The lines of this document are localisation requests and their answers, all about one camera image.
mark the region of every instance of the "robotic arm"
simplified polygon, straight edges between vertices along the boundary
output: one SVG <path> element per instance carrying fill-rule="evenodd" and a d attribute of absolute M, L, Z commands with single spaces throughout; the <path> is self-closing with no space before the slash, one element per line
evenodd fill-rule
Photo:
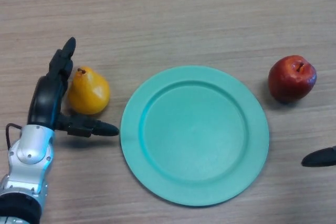
<path fill-rule="evenodd" d="M 51 169 L 55 130 L 68 135 L 90 137 L 116 136 L 117 127 L 84 115 L 61 114 L 61 102 L 68 88 L 76 40 L 70 38 L 58 49 L 49 64 L 49 72 L 36 85 L 27 124 L 6 127 L 9 173 L 0 183 L 0 224 L 39 224 L 47 197 L 46 177 Z M 21 129 L 20 138 L 10 146 L 8 128 Z"/>

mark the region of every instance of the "apple stem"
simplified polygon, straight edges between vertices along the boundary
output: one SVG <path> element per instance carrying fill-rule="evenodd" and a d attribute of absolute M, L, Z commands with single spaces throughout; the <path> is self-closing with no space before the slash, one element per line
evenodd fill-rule
<path fill-rule="evenodd" d="M 85 71 L 84 69 L 80 69 L 80 68 L 78 68 L 77 71 L 81 71 L 82 74 L 85 74 L 85 73 L 86 73 L 86 71 Z"/>
<path fill-rule="evenodd" d="M 299 68 L 296 70 L 297 72 L 300 72 L 301 68 L 303 67 L 304 63 L 300 63 Z"/>

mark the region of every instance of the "pear stem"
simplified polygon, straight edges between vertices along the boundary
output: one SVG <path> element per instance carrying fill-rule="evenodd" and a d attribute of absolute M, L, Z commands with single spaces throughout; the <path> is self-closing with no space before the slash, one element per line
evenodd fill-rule
<path fill-rule="evenodd" d="M 80 68 L 78 68 L 77 71 L 81 71 L 82 74 L 85 74 L 85 73 L 86 73 L 86 71 L 85 71 L 84 69 L 80 69 Z"/>

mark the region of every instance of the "plate rim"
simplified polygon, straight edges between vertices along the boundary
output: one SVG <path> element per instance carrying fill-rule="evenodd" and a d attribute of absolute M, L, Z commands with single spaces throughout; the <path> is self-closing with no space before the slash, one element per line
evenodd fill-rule
<path fill-rule="evenodd" d="M 145 86 L 148 86 L 149 83 L 151 83 L 152 81 L 155 81 L 158 77 L 162 77 L 166 74 L 169 74 L 171 71 L 183 71 L 183 70 L 200 70 L 200 71 L 210 71 L 210 72 L 215 72 L 219 75 L 222 75 L 222 77 L 226 77 L 226 78 L 229 78 L 231 81 L 234 81 L 236 84 L 240 85 L 240 88 L 242 88 L 243 90 L 245 90 L 244 92 L 247 91 L 247 93 L 250 94 L 250 97 L 254 100 L 254 102 L 256 102 L 255 104 L 257 105 L 257 108 L 259 109 L 259 112 L 261 112 L 261 115 L 262 115 L 262 119 L 264 120 L 265 122 L 265 132 L 267 133 L 267 144 L 264 146 L 265 148 L 265 151 L 263 153 L 263 158 L 262 158 L 262 161 L 259 162 L 259 167 L 255 169 L 255 176 L 252 176 L 250 178 L 250 181 L 247 183 L 246 186 L 243 186 L 241 188 L 241 190 L 236 190 L 234 191 L 231 195 L 230 194 L 227 194 L 226 197 L 223 197 L 222 199 L 217 199 L 217 200 L 212 200 L 212 202 L 198 202 L 198 203 L 192 203 L 192 202 L 185 202 L 185 201 L 181 201 L 181 200 L 177 200 L 176 198 L 174 197 L 168 197 L 167 195 L 164 196 L 162 195 L 162 193 L 160 193 L 159 191 L 155 190 L 155 188 L 152 188 L 151 186 L 148 186 L 146 184 L 146 182 L 144 182 L 144 179 L 141 179 L 139 177 L 141 177 L 142 175 L 139 176 L 139 173 L 137 172 L 137 168 L 136 168 L 136 165 L 133 166 L 132 164 L 130 164 L 130 160 L 132 158 L 130 158 L 130 156 L 127 154 L 128 150 L 127 150 L 127 145 L 125 145 L 125 142 L 123 139 L 123 132 L 124 132 L 124 124 L 125 124 L 125 117 L 127 116 L 128 114 L 128 109 L 129 107 L 131 106 L 130 104 L 132 104 L 133 100 L 137 98 L 137 95 L 142 92 L 143 90 L 143 87 Z M 207 66 L 199 66 L 199 65 L 185 65 L 185 66 L 178 66 L 178 67 L 173 67 L 173 68 L 168 68 L 166 70 L 163 70 L 157 74 L 154 74 L 153 76 L 151 76 L 150 78 L 148 78 L 146 81 L 144 81 L 141 85 L 138 86 L 138 88 L 134 91 L 134 93 L 131 95 L 130 99 L 128 100 L 127 102 L 127 105 L 125 106 L 124 108 L 124 111 L 123 111 L 123 115 L 122 115 L 122 119 L 121 119 L 121 125 L 120 125 L 120 142 L 121 142 L 121 148 L 122 148 L 122 152 L 123 152 L 123 156 L 124 156 L 124 159 L 125 159 L 125 162 L 126 162 L 126 165 L 128 166 L 129 170 L 131 171 L 131 173 L 133 174 L 133 176 L 137 179 L 137 181 L 143 186 L 145 187 L 147 190 L 149 190 L 151 193 L 155 194 L 156 196 L 160 197 L 160 198 L 163 198 L 164 200 L 167 200 L 167 201 L 170 201 L 172 203 L 175 203 L 175 204 L 179 204 L 179 205 L 185 205 L 185 206 L 210 206 L 210 205 L 216 205 L 216 204 L 220 204 L 222 202 L 225 202 L 225 201 L 228 201 L 236 196 L 238 196 L 240 193 L 242 193 L 244 190 L 246 190 L 255 180 L 256 178 L 260 175 L 264 165 L 265 165 L 265 162 L 267 160 L 267 157 L 268 157 L 268 152 L 269 152 L 269 125 L 268 125 L 268 121 L 267 121 L 267 117 L 266 117 L 266 114 L 265 114 L 265 111 L 263 110 L 260 102 L 258 101 L 258 99 L 255 97 L 255 95 L 250 91 L 250 89 L 245 85 L 243 84 L 240 80 L 238 80 L 237 78 L 231 76 L 230 74 L 226 73 L 226 72 L 223 72 L 219 69 L 216 69 L 216 68 L 212 68 L 212 67 L 207 67 Z"/>

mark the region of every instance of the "black object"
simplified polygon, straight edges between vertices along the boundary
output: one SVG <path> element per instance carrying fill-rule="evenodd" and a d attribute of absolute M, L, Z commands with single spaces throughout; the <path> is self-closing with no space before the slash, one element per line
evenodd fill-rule
<path fill-rule="evenodd" d="M 42 76 L 35 88 L 31 100 L 27 124 L 36 124 L 55 129 L 58 114 L 61 110 L 62 97 L 68 88 L 71 75 L 76 40 L 70 38 L 63 49 L 58 49 L 49 63 L 49 72 Z"/>
<path fill-rule="evenodd" d="M 66 131 L 68 135 L 84 137 L 89 137 L 91 134 L 99 136 L 117 136 L 119 134 L 117 127 L 85 115 L 65 116 L 60 114 L 56 130 Z"/>
<path fill-rule="evenodd" d="M 19 129 L 19 130 L 22 129 L 22 127 L 20 125 L 17 125 L 15 123 L 8 123 L 6 125 L 6 142 L 7 142 L 7 148 L 8 148 L 8 150 L 10 149 L 9 127 L 14 127 L 14 128 Z"/>
<path fill-rule="evenodd" d="M 119 130 L 111 124 L 85 115 L 65 116 L 60 113 L 62 98 L 68 89 L 68 79 L 74 66 L 71 57 L 75 48 L 76 40 L 71 37 L 62 50 L 56 51 L 49 64 L 49 72 L 37 82 L 27 124 L 66 131 L 75 136 L 116 136 Z"/>
<path fill-rule="evenodd" d="M 0 196 L 0 216 L 17 217 L 30 224 L 39 224 L 42 215 L 36 199 L 21 193 L 8 193 Z"/>
<path fill-rule="evenodd" d="M 305 167 L 326 167 L 336 165 L 336 146 L 308 154 L 301 162 Z"/>

